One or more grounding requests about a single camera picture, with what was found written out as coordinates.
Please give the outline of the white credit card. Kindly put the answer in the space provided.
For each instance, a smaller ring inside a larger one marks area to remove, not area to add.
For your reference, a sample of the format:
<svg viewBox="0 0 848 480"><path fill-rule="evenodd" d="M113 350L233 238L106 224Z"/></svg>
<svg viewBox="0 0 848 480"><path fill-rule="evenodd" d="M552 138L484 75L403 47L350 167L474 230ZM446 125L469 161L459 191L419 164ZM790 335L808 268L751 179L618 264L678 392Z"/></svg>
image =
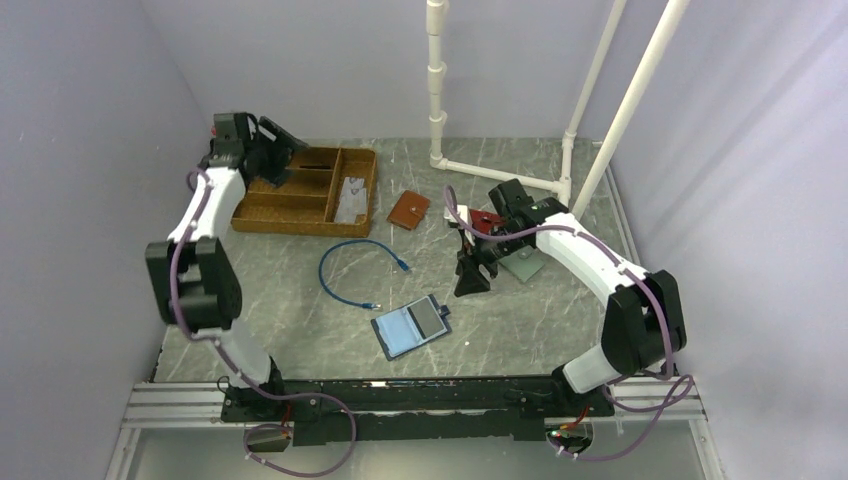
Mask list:
<svg viewBox="0 0 848 480"><path fill-rule="evenodd" d="M339 197L339 206L352 210L365 210L368 203L366 188L345 189Z"/></svg>
<svg viewBox="0 0 848 480"><path fill-rule="evenodd" d="M345 177L342 187L344 192L357 195L365 187L365 179L360 177Z"/></svg>
<svg viewBox="0 0 848 480"><path fill-rule="evenodd" d="M357 218L367 214L366 204L339 203L334 215L334 222L338 224L355 224Z"/></svg>

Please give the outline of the blue leather card holder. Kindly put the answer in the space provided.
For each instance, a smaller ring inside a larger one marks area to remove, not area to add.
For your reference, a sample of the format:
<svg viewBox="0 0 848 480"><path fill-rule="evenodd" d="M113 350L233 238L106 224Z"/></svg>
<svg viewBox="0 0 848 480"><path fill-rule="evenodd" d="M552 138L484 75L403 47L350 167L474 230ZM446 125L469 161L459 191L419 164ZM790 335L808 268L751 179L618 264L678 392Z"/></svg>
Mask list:
<svg viewBox="0 0 848 480"><path fill-rule="evenodd" d="M440 304L432 294L426 296L430 296L433 302L439 307L440 315L447 327L447 331L440 336L430 339L421 338L407 313L407 307L417 300L370 320L380 348L388 361L397 360L403 355L452 332L452 327L448 322L448 317L451 314L449 307Z"/></svg>

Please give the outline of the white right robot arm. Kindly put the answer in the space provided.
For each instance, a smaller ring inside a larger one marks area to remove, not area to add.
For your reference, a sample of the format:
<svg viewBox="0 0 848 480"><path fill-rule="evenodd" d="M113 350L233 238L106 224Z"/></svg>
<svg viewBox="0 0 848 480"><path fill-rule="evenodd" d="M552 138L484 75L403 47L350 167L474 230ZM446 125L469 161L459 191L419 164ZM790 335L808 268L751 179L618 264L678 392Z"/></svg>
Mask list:
<svg viewBox="0 0 848 480"><path fill-rule="evenodd" d="M461 235L455 296L490 291L499 261L531 247L564 266L604 304L598 344L559 369L564 379L550 391L557 411L574 415L588 404L590 391L637 373L672 376L674 355L687 338L678 285L669 272L650 272L627 260L559 200L536 201L516 179L490 191L499 219L487 233L461 212L452 187L443 196L446 219Z"/></svg>

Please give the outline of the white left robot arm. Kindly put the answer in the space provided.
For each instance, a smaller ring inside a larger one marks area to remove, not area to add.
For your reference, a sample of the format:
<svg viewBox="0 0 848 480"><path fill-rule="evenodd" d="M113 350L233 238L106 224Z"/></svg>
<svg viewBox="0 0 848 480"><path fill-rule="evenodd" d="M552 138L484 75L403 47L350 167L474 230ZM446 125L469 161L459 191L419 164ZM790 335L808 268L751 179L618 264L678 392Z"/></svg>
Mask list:
<svg viewBox="0 0 848 480"><path fill-rule="evenodd" d="M241 319L241 284L223 238L250 184L283 185L293 155L307 146L265 116L214 115L209 151L186 177L193 195L185 213L166 239L145 249L163 322L212 350L227 369L231 402L247 401L264 420L285 411L288 394L272 356Z"/></svg>

